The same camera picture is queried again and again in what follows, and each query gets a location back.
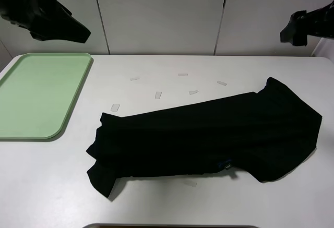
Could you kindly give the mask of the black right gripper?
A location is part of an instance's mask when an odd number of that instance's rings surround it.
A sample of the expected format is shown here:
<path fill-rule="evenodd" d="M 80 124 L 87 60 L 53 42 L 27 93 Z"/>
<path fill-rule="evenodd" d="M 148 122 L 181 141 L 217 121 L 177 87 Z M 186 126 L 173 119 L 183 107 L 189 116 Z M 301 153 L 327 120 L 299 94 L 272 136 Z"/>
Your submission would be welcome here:
<path fill-rule="evenodd" d="M 301 10 L 293 13 L 287 26 L 280 32 L 280 42 L 307 46 L 309 35 L 333 39 L 333 2 L 310 12 Z"/>

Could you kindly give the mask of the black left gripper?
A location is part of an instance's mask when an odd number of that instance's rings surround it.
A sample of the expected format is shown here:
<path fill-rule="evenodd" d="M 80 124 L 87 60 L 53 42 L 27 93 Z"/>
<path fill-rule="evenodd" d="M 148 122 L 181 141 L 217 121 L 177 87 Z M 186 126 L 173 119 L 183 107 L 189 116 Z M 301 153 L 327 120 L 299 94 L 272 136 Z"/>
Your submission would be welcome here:
<path fill-rule="evenodd" d="M 39 41 L 85 43 L 91 35 L 57 0 L 1 0 L 1 18 L 28 30 Z"/>

